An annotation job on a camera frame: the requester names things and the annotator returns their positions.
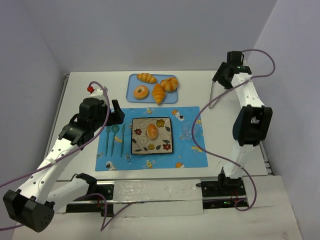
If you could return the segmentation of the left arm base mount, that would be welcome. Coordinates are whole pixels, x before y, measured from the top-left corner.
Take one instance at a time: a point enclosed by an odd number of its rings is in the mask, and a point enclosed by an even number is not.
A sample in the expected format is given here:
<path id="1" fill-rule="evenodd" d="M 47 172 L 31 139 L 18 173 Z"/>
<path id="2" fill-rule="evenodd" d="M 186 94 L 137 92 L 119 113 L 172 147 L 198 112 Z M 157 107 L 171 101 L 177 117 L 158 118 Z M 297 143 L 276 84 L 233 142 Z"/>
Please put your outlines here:
<path id="1" fill-rule="evenodd" d="M 102 217 L 111 218 L 114 216 L 114 181 L 98 181 L 94 188 L 90 188 L 88 194 L 90 196 L 78 197 L 69 203 L 66 213 L 100 213 Z"/>

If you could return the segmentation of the small sugared bun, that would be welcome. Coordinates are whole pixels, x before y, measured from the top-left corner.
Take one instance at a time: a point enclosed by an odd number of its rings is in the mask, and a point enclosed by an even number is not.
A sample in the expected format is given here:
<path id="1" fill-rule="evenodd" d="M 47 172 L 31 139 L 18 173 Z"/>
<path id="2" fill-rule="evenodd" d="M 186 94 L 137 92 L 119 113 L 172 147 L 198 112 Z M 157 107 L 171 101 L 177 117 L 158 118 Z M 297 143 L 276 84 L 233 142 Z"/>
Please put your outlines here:
<path id="1" fill-rule="evenodd" d="M 159 134 L 158 127 L 155 124 L 150 123 L 146 129 L 147 137 L 151 140 L 155 140 L 158 137 L 158 134 Z"/>

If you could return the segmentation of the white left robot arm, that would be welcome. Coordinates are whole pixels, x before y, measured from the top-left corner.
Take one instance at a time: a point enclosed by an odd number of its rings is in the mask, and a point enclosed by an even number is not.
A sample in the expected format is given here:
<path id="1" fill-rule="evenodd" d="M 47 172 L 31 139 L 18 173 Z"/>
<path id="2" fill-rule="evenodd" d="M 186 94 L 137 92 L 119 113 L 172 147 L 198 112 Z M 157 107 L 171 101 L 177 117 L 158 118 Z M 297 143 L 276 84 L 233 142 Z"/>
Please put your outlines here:
<path id="1" fill-rule="evenodd" d="M 25 174 L 26 181 L 3 196 L 8 216 L 37 233 L 50 224 L 57 211 L 76 199 L 99 196 L 106 201 L 97 179 L 85 173 L 76 174 L 69 183 L 53 190 L 68 164 L 100 135 L 105 126 L 124 121 L 125 114 L 118 101 L 109 100 L 105 86 L 98 84 L 93 88 L 89 85 L 87 91 L 90 96 L 63 127 L 37 170 Z"/>

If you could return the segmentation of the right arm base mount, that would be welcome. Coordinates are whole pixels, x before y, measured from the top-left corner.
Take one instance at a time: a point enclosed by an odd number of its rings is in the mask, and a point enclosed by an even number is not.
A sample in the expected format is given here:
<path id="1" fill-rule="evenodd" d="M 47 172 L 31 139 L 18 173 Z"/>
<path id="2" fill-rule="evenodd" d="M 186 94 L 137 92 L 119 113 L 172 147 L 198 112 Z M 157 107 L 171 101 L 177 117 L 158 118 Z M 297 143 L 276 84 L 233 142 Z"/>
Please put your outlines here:
<path id="1" fill-rule="evenodd" d="M 246 190 L 242 180 L 239 184 L 220 184 L 218 180 L 201 181 L 195 185 L 202 193 L 202 207 L 209 209 L 228 209 L 248 207 Z"/>

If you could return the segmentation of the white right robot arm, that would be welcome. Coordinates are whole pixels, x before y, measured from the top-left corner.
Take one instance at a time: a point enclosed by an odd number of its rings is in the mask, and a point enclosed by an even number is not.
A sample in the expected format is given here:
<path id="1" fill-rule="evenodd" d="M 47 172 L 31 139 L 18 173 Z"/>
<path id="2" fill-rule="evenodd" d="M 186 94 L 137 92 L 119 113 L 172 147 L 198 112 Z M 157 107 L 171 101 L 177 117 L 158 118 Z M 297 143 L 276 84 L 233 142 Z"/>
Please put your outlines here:
<path id="1" fill-rule="evenodd" d="M 240 176 L 249 160 L 251 152 L 263 141 L 269 130 L 273 110 L 260 99 L 252 82 L 253 74 L 244 65 L 242 51 L 229 51 L 226 61 L 222 62 L 212 78 L 213 84 L 220 84 L 225 90 L 235 89 L 240 111 L 232 127 L 234 145 L 230 160 L 222 173 L 226 177 Z"/>

